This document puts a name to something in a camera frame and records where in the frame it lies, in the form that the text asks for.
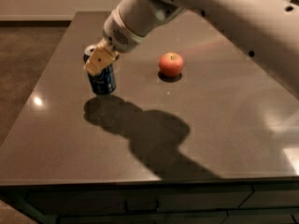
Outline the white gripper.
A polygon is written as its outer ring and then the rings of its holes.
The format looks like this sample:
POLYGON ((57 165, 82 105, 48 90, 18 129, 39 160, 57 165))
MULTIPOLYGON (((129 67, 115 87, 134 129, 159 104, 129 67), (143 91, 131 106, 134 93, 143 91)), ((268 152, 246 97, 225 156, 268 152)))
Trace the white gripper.
POLYGON ((114 63, 119 52, 130 52, 145 40, 143 36, 136 35, 126 27, 118 8, 115 8, 105 21, 103 34, 104 38, 95 46, 84 66, 93 77, 114 63))

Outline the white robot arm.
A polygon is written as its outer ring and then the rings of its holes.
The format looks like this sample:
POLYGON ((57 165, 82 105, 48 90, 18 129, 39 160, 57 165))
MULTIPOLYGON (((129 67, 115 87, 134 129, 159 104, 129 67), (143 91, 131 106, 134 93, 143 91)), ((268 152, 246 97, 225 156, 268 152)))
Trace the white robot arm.
POLYGON ((291 94, 299 95, 299 6, 285 0, 121 0, 85 64, 95 76, 183 10, 202 16, 291 94))

